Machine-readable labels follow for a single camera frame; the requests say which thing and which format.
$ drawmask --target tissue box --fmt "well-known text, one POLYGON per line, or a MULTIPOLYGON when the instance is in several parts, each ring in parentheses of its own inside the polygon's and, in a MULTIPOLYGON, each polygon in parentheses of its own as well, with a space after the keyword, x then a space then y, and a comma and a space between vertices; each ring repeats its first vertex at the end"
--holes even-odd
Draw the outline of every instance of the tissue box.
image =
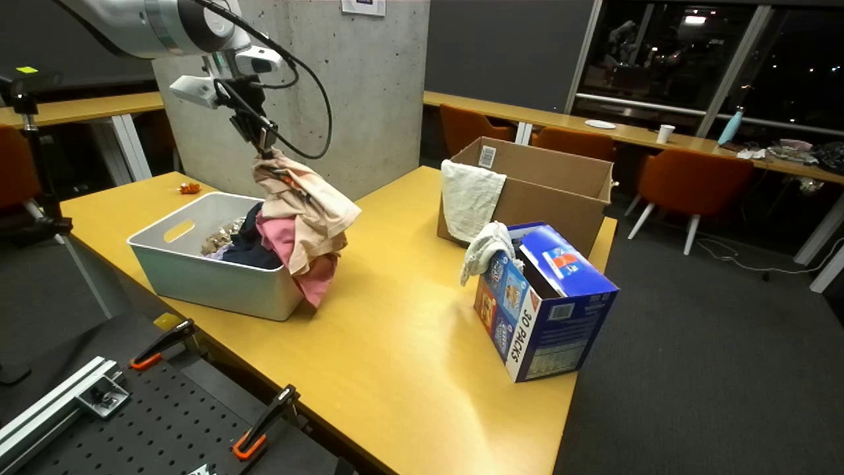
POLYGON ((511 226, 521 262, 495 252, 478 280, 474 312, 515 382, 573 371, 598 335, 618 284, 554 226, 511 226))
MULTIPOLYGON (((490 136, 478 136, 451 155, 451 160, 505 174, 492 222, 504 222, 509 226, 521 222, 546 222, 579 252, 591 252, 603 222, 603 207, 611 201, 611 160, 490 136)), ((438 215, 438 234, 451 238, 444 205, 438 215)))

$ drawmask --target chair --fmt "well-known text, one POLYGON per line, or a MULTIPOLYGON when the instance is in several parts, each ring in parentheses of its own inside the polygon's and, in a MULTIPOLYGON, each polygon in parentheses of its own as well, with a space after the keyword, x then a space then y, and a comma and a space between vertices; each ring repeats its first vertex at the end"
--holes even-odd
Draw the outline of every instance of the chair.
POLYGON ((662 149, 660 155, 652 155, 639 176, 639 198, 649 201, 649 205, 641 211, 627 239, 636 238, 655 205, 676 214, 690 214, 682 248, 682 255, 689 255, 698 218, 719 214, 744 190, 751 174, 753 165, 739 157, 718 157, 689 149, 662 149))
POLYGON ((22 205, 39 192, 28 143, 18 128, 0 126, 0 207, 22 205))
POLYGON ((591 155, 614 160, 614 143, 607 135, 569 132, 569 128, 541 128, 533 135, 533 144, 554 148, 574 155, 591 155))
POLYGON ((444 143, 445 152, 457 155, 463 149, 478 136, 498 136, 498 139, 511 139, 515 128, 511 126, 495 126, 490 124, 488 116, 441 106, 441 126, 444 126, 444 143))

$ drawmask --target black clamp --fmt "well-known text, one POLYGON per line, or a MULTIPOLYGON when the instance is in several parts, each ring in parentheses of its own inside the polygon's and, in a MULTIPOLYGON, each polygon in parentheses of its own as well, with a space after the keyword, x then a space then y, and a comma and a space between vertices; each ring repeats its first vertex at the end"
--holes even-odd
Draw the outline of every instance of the black clamp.
POLYGON ((192 318, 178 321, 177 326, 172 326, 169 333, 164 333, 157 339, 152 339, 144 351, 140 351, 128 367, 135 371, 144 371, 152 363, 157 363, 164 358, 164 351, 178 339, 184 339, 186 335, 192 335, 194 325, 192 318))

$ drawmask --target wooden table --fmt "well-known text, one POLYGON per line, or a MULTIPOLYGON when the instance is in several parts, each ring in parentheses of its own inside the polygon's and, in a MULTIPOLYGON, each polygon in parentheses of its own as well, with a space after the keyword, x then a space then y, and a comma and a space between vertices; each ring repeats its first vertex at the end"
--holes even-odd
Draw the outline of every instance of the wooden table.
MULTIPOLYGON (((127 238, 190 202, 181 174, 62 202, 77 234, 147 284, 127 238)), ((358 201, 360 218, 316 316, 268 321, 169 301, 202 333, 396 471, 549 475, 577 375, 509 382, 459 287, 463 248, 434 238, 441 174, 417 168, 358 201)), ((607 267, 603 218, 593 264, 607 267)))
MULTIPOLYGON (((164 110, 164 101, 157 93, 39 102, 33 124, 56 126, 56 124, 94 122, 94 118, 144 112, 144 110, 164 110)), ((0 107, 0 126, 22 128, 22 116, 11 107, 0 107)))
MULTIPOLYGON (((132 112, 147 110, 164 110, 164 101, 157 93, 39 102, 33 124, 57 126, 103 122, 106 126, 93 124, 93 132, 106 157, 110 180, 120 185, 152 176, 132 122, 132 112)), ((22 128, 23 124, 16 110, 0 107, 0 126, 22 128)))
MULTIPOLYGON (((735 157, 735 149, 719 148, 715 139, 706 136, 689 136, 689 135, 672 135, 666 144, 657 143, 657 132, 643 128, 643 126, 629 126, 629 124, 614 124, 614 128, 596 128, 585 124, 585 116, 566 116, 566 112, 554 112, 554 110, 537 110, 537 107, 521 107, 521 106, 509 106, 509 102, 492 102, 492 101, 478 101, 478 98, 461 98, 461 94, 445 94, 445 93, 433 93, 426 89, 422 94, 424 106, 453 106, 505 122, 527 122, 536 126, 554 126, 554 128, 573 128, 573 132, 591 132, 591 135, 610 135, 614 143, 627 143, 639 148, 680 148, 680 149, 697 149, 706 155, 722 155, 722 157, 735 157)), ((751 160, 757 168, 764 170, 777 170, 777 174, 790 174, 790 176, 809 176, 821 182, 834 182, 844 185, 844 174, 834 174, 817 165, 804 165, 793 160, 777 160, 777 157, 761 157, 751 160)))

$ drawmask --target orange clamp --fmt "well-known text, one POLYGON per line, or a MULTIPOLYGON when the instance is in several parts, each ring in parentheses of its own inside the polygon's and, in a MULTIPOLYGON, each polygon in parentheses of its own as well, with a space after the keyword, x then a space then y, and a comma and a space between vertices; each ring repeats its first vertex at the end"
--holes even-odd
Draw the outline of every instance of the orange clamp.
POLYGON ((240 459, 240 462, 247 462, 254 459, 264 446, 265 446, 265 433, 262 433, 262 437, 255 437, 247 449, 243 449, 243 444, 251 437, 254 433, 243 433, 243 437, 238 437, 238 444, 233 446, 233 454, 240 459))
POLYGON ((143 358, 143 362, 128 362, 128 367, 135 368, 135 371, 144 371, 144 368, 151 368, 152 363, 157 363, 160 362, 160 354, 152 354, 152 357, 147 357, 147 358, 143 358))

